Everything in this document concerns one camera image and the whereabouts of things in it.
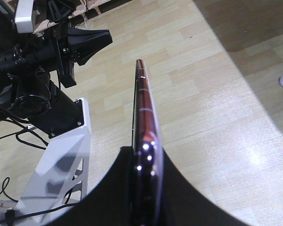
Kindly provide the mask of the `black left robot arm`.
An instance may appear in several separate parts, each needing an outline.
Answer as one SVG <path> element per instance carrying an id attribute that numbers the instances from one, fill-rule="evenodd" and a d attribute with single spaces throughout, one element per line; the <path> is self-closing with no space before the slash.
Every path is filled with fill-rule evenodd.
<path id="1" fill-rule="evenodd" d="M 0 121 L 21 128 L 16 139 L 35 129 L 49 137 L 20 199 L 0 201 L 0 226 L 130 225 L 130 148 L 121 149 L 89 193 L 88 102 L 62 91 L 76 84 L 74 63 L 84 65 L 111 43 L 109 30 L 82 30 L 64 22 L 0 53 Z"/>

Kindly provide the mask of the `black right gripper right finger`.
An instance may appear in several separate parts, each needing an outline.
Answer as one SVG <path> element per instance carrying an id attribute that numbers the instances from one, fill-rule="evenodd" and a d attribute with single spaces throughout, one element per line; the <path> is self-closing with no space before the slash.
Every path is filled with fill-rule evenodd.
<path id="1" fill-rule="evenodd" d="M 162 226 L 246 226 L 196 190 L 164 153 Z"/>

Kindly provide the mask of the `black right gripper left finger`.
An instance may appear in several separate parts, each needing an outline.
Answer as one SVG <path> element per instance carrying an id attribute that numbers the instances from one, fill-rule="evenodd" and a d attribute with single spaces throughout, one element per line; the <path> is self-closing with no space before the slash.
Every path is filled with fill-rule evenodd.
<path id="1" fill-rule="evenodd" d="M 77 205 L 49 226 L 128 226 L 132 148 L 123 146 L 111 168 Z"/>

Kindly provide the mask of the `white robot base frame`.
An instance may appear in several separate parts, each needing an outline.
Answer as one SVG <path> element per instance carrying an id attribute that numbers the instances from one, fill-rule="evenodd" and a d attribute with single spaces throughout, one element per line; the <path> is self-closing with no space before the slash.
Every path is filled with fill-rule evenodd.
<path id="1" fill-rule="evenodd" d="M 0 226 L 45 226 L 78 203 L 64 204 L 67 192 L 80 192 L 80 199 L 87 195 L 90 114 L 86 99 L 75 103 L 83 118 L 76 128 L 50 140 L 16 206 L 0 201 Z"/>

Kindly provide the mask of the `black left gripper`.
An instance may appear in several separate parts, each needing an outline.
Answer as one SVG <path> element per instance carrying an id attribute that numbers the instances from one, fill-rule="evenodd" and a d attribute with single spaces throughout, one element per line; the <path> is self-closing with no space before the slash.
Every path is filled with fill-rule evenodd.
<path id="1" fill-rule="evenodd" d="M 74 64 L 85 65 L 97 52 L 110 45 L 110 31 L 83 30 L 62 23 L 34 35 L 36 69 L 33 84 L 36 87 L 50 86 L 50 72 L 57 71 L 59 82 L 69 88 L 76 85 Z"/>

